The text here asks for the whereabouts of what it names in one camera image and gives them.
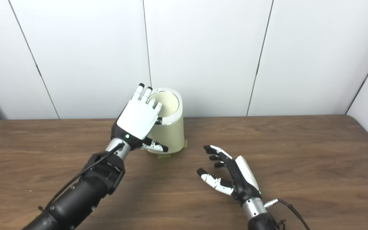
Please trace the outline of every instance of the back of robotic hand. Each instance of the back of robotic hand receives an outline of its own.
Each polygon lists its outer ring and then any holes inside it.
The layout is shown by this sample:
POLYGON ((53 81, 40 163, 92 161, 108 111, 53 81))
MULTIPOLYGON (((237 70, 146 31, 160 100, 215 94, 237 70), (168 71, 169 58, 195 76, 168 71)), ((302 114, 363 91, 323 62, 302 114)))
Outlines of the back of robotic hand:
POLYGON ((292 205, 280 199, 263 203, 257 181, 242 156, 238 156, 234 160, 224 150, 213 145, 206 145, 204 149, 207 154, 210 154, 210 160, 218 161, 214 164, 214 167, 226 167, 233 181, 216 178, 201 168, 197 170, 198 175, 215 190, 231 195, 235 200, 239 201, 248 218, 248 230, 279 230, 280 226, 283 226, 283 229, 285 229, 285 220, 277 222, 267 211, 267 208, 278 202, 285 204, 302 221, 305 228, 310 230, 292 205))
POLYGON ((102 198, 116 190, 125 174, 124 159, 131 150, 168 151, 167 146, 147 137, 158 122, 162 104, 154 98, 149 100, 151 87, 143 91, 141 83, 111 127, 111 142, 106 150, 93 154, 81 172, 66 183, 45 208, 39 207, 42 213, 23 230, 75 229, 102 198), (79 182, 70 186, 76 179, 79 182))

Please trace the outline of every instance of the black cable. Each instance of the black cable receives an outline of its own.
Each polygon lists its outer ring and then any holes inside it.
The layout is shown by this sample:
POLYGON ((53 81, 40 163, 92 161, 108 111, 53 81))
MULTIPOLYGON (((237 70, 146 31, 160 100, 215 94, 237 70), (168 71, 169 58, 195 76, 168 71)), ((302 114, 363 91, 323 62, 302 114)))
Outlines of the black cable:
POLYGON ((107 157, 109 157, 110 155, 114 154, 116 151, 118 151, 119 149, 121 149, 124 146, 124 143, 120 143, 118 144, 116 147, 114 147, 112 150, 109 151, 109 153, 107 153, 105 156, 103 156, 100 160, 96 161, 95 163, 93 163, 91 166, 87 167, 86 169, 82 170, 80 173, 76 174, 76 176, 74 176, 71 180, 69 180, 68 183, 66 183, 55 195, 54 197, 48 202, 48 204, 46 205, 45 209, 48 208, 49 206, 51 206, 51 204, 55 201, 55 199, 61 195, 61 193, 67 188, 69 187, 69 185, 71 183, 73 183, 77 178, 79 178, 83 173, 85 173, 86 171, 88 171, 89 169, 93 168, 94 166, 98 165, 99 163, 101 163, 102 161, 104 161, 107 157))
POLYGON ((296 217, 298 217, 299 220, 302 221, 302 224, 305 226, 306 230, 311 230, 309 226, 306 224, 306 222, 304 221, 304 219, 302 218, 302 216, 299 214, 299 212, 291 204, 288 204, 287 202, 281 199, 278 199, 278 201, 286 205, 286 207, 288 207, 296 215, 296 217))

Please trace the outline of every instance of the robot finger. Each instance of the robot finger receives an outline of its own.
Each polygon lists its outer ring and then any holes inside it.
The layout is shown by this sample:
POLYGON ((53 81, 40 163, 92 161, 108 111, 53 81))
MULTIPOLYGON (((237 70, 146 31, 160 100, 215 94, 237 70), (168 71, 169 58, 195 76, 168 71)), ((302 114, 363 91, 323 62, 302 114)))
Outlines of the robot finger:
POLYGON ((221 160, 221 158, 217 155, 211 155, 208 157, 210 160, 221 160))
POLYGON ((157 103, 156 107, 154 108, 154 110, 156 111, 156 114, 159 114, 162 106, 163 104, 161 104, 161 102, 157 103))
POLYGON ((154 104, 155 104, 155 103, 156 103, 156 99, 155 99, 155 98, 151 98, 147 104, 148 104, 150 107, 152 107, 152 108, 153 108, 153 106, 154 106, 154 104))
POLYGON ((153 91, 152 87, 147 87, 146 91, 144 92, 142 99, 140 101, 147 103, 147 99, 149 99, 149 96, 151 94, 151 92, 153 91))
POLYGON ((134 92, 132 100, 138 100, 140 98, 140 95, 142 94, 144 89, 144 84, 140 83, 139 86, 136 89, 136 92, 134 92))
POLYGON ((167 146, 162 145, 158 143, 157 141, 154 141, 148 137, 144 139, 142 147, 145 148, 146 150, 155 150, 155 151, 164 152, 164 153, 168 152, 167 146))
POLYGON ((228 153, 226 153, 224 150, 222 150, 219 147, 216 147, 216 146, 213 146, 213 145, 205 145, 204 149, 208 154, 215 154, 215 155, 221 157, 221 159, 225 159, 225 158, 232 159, 232 157, 228 153))
POLYGON ((214 164, 215 168, 221 168, 221 167, 225 167, 225 163, 223 161, 217 162, 214 164))
POLYGON ((231 195, 234 191, 233 183, 229 180, 216 178, 201 168, 197 170, 197 174, 201 177, 201 179, 203 179, 203 181, 213 187, 216 191, 222 192, 226 195, 231 195))

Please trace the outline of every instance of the cable connector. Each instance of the cable connector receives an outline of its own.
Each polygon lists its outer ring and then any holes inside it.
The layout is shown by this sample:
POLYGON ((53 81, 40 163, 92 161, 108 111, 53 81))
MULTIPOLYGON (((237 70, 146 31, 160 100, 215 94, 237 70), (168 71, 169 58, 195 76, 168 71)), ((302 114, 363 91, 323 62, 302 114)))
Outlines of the cable connector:
POLYGON ((271 201, 268 201, 264 204, 264 207, 265 208, 270 208, 272 207, 272 205, 276 204, 279 200, 278 199, 273 199, 271 201))

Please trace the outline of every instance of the fingertip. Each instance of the fingertip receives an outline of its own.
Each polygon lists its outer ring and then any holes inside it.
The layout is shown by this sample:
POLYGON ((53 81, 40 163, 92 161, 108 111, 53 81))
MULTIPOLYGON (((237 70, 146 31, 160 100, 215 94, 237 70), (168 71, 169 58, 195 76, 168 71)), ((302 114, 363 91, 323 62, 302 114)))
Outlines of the fingertip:
POLYGON ((208 174, 208 173, 207 173, 207 171, 205 171, 203 168, 199 168, 199 169, 197 170, 197 174, 198 174, 199 176, 202 176, 202 175, 204 175, 204 174, 208 174))

